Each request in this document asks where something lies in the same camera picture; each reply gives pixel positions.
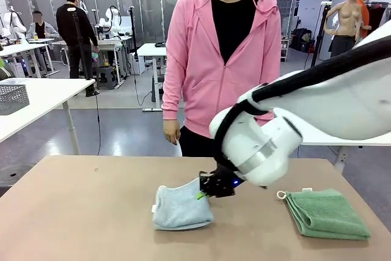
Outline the person's right hand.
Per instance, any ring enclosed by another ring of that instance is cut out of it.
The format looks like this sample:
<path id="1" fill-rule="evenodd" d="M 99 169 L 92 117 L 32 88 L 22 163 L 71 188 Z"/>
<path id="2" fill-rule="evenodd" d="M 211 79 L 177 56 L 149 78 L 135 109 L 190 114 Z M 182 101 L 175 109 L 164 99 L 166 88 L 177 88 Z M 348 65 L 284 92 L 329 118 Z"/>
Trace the person's right hand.
<path id="1" fill-rule="evenodd" d="M 177 119 L 163 120 L 163 132 L 166 140 L 173 145 L 177 145 L 180 138 L 180 124 Z"/>

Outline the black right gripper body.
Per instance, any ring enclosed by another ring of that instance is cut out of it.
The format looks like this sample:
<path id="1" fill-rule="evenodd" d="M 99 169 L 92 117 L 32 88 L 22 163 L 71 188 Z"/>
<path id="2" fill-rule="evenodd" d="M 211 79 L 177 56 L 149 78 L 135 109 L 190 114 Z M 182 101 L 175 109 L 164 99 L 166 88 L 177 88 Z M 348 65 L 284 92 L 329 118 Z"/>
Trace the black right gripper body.
<path id="1" fill-rule="evenodd" d="M 230 197 L 235 195 L 235 173 L 226 167 L 217 167 L 211 173 L 212 196 Z"/>

